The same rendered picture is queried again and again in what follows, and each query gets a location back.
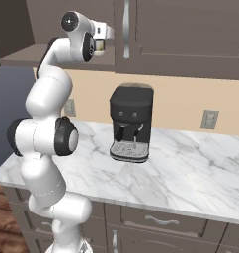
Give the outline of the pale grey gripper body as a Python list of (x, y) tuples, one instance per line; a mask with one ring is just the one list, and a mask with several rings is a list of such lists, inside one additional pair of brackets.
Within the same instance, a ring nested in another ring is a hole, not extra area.
[(95, 39), (94, 40), (94, 55), (95, 56), (103, 56), (106, 51), (106, 41), (104, 39)]

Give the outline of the brown base cabinet door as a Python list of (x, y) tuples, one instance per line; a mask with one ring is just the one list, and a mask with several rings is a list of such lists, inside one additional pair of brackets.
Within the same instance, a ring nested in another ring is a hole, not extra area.
[(118, 234), (118, 253), (216, 253), (218, 248), (217, 243), (108, 225), (109, 253), (114, 253), (113, 230)]

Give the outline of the black coffee machine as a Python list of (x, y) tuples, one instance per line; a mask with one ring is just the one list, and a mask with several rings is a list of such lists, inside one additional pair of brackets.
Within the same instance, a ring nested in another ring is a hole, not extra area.
[(143, 163), (149, 156), (154, 90), (142, 83), (122, 83), (110, 99), (114, 160)]

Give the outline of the brown drawer front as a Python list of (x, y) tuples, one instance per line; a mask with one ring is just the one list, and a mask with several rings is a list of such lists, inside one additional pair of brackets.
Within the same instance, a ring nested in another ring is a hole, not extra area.
[[(105, 221), (103, 205), (92, 202), (93, 210), (91, 217), (81, 224), (82, 233), (86, 238), (100, 237), (105, 235)], [(11, 203), (10, 207), (17, 219), (20, 228), (24, 231), (51, 233), (52, 219), (41, 217), (29, 211), (26, 204)]]
[[(180, 224), (160, 225), (153, 220), (146, 220), (146, 215), (151, 215), (162, 220), (178, 220)], [(207, 220), (203, 218), (130, 207), (121, 208), (121, 219), (123, 223), (128, 226), (134, 226), (159, 232), (185, 235), (192, 238), (202, 237), (207, 224)]]
[(239, 224), (228, 224), (221, 244), (239, 248)]

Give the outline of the brown wall cabinet door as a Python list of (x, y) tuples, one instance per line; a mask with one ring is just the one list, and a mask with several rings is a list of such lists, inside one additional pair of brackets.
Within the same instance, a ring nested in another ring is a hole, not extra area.
[(129, 0), (129, 59), (114, 6), (117, 72), (239, 80), (239, 0)]
[(60, 22), (68, 11), (77, 11), (89, 19), (114, 26), (113, 0), (27, 0), (27, 6), (36, 44), (66, 37)]

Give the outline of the grey wall outlet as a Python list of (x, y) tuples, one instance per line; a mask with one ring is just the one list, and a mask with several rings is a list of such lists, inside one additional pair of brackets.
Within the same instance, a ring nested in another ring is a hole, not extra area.
[(75, 103), (73, 99), (68, 99), (64, 105), (64, 113), (66, 116), (75, 117)]
[(204, 110), (200, 127), (203, 129), (215, 129), (219, 111)]

